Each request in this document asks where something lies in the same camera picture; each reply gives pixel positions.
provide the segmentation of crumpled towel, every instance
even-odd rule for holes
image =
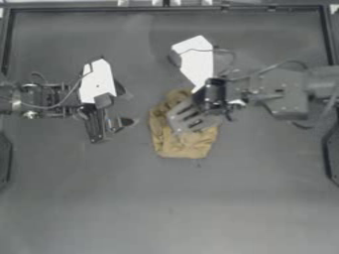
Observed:
[[[217,127],[194,133],[173,135],[165,113],[188,96],[190,96],[190,89],[174,89],[165,95],[165,100],[149,110],[153,149],[161,157],[204,158],[217,138]]]

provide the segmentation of cable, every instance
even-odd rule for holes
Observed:
[[[30,74],[29,74],[30,83],[34,83],[33,80],[31,80],[33,76],[35,76],[43,82],[43,84],[39,84],[39,85],[46,85],[49,83],[46,78],[42,76],[42,74],[37,71],[31,71]]]
[[[268,67],[265,67],[257,71],[253,71],[248,75],[238,76],[234,78],[226,78],[226,81],[234,82],[234,81],[245,80],[245,79],[250,78],[253,75],[261,75],[261,74],[274,70],[276,68],[281,67],[285,64],[298,64],[302,67],[302,69],[308,69],[308,65],[304,62],[301,62],[298,60],[286,60],[280,63],[272,64]]]
[[[228,74],[230,72],[232,68],[234,67],[234,63],[236,63],[236,60],[237,60],[237,54],[233,51],[229,51],[229,50],[225,50],[225,49],[212,49],[212,50],[188,49],[186,51],[181,52],[178,54],[178,56],[186,54],[188,52],[213,52],[213,53],[218,53],[221,55],[232,56],[232,59],[228,63],[228,66],[221,71],[218,71],[217,76],[220,76],[221,74]]]
[[[19,104],[22,104],[22,105],[25,105],[25,106],[27,106],[27,107],[31,107],[31,108],[37,108],[37,109],[53,109],[53,108],[61,106],[61,105],[63,104],[63,102],[67,100],[70,94],[72,94],[72,93],[74,92],[74,90],[78,88],[82,79],[84,79],[90,73],[92,73],[92,70],[89,71],[89,73],[86,73],[85,75],[82,75],[82,76],[78,78],[78,80],[77,80],[76,84],[73,85],[72,89],[69,90],[69,92],[67,92],[65,98],[63,98],[58,103],[55,103],[54,105],[51,105],[51,106],[38,106],[38,105],[29,104],[29,103],[22,102],[22,101],[19,101]],[[5,99],[5,100],[7,100],[9,102],[11,102],[11,99],[7,98],[7,97],[0,96],[0,99]]]

